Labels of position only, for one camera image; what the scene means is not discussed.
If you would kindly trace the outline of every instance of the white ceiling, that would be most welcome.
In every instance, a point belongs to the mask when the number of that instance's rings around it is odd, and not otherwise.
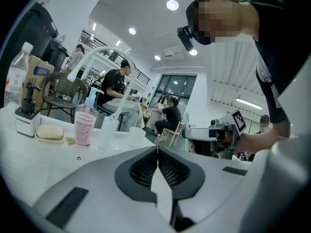
[[[193,42],[198,55],[191,56],[177,37],[176,29],[186,25],[185,10],[193,0],[176,0],[179,4],[176,11],[167,9],[167,1],[100,0],[90,18],[117,35],[150,68],[206,67],[210,69],[209,79],[213,82],[212,100],[232,104],[257,115],[268,113],[255,77],[257,50],[253,43],[248,43],[252,40],[232,40],[209,46]],[[128,32],[130,27],[136,29],[136,35]],[[175,49],[182,55],[179,59],[168,60],[164,57],[167,49]],[[160,61],[154,59],[156,54],[161,56]],[[264,108],[258,110],[235,102],[238,96]]]
[[[115,47],[116,42],[119,40],[119,37],[112,33],[109,29],[91,19],[87,22],[87,25],[83,28],[83,30],[89,34],[93,34],[95,38],[103,41],[108,46]],[[125,42],[121,41],[118,45],[118,49],[127,51],[130,47]]]

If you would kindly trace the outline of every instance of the soap dish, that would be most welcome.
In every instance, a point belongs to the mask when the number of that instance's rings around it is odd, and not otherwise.
[[[63,143],[65,132],[58,126],[41,125],[35,132],[35,138],[41,142]]]

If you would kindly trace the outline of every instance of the vr headset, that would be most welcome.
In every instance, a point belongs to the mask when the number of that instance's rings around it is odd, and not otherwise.
[[[187,51],[191,51],[193,49],[193,45],[190,41],[190,39],[193,38],[201,45],[209,45],[215,42],[214,37],[206,36],[205,32],[199,31],[198,23],[194,23],[195,21],[198,21],[198,19],[195,18],[194,10],[199,8],[199,3],[206,1],[207,0],[194,0],[186,9],[188,25],[177,28],[177,35]],[[277,0],[239,0],[236,2],[249,2],[250,4],[258,4],[279,9],[285,9],[284,4]]]

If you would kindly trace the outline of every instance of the faucet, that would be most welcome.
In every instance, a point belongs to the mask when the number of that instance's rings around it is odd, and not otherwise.
[[[85,63],[86,59],[88,57],[90,57],[91,55],[93,55],[94,53],[99,52],[99,51],[103,51],[103,50],[113,50],[114,52],[121,54],[128,61],[130,68],[131,68],[130,84],[128,85],[128,88],[126,89],[125,94],[124,94],[123,98],[121,99],[121,102],[120,102],[120,105],[118,106],[117,111],[110,116],[106,116],[103,120],[101,132],[100,132],[100,136],[99,136],[98,146],[100,148],[107,148],[110,146],[110,142],[114,138],[114,132],[117,130],[117,126],[119,124],[119,122],[118,122],[119,115],[122,112],[122,108],[124,106],[124,103],[125,103],[128,95],[130,94],[130,91],[131,91],[133,84],[134,84],[135,67],[134,67],[132,59],[126,53],[124,53],[123,51],[120,51],[117,48],[109,47],[109,46],[99,47],[99,48],[93,49],[90,52],[88,52],[82,58],[82,60],[79,62],[79,64],[74,68],[74,70],[67,76],[67,79],[71,82],[74,82],[77,75],[78,75],[80,68]],[[91,66],[89,66],[88,68],[86,68],[84,70],[82,77],[81,77],[81,80],[87,78],[87,75],[88,75],[88,72],[90,71],[90,69],[91,69]]]

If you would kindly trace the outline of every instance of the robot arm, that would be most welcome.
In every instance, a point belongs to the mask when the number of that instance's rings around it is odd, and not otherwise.
[[[240,111],[236,110],[220,119],[212,120],[208,128],[184,129],[182,135],[193,141],[197,154],[231,159],[245,129],[246,123]],[[224,144],[225,132],[232,136],[229,146]]]

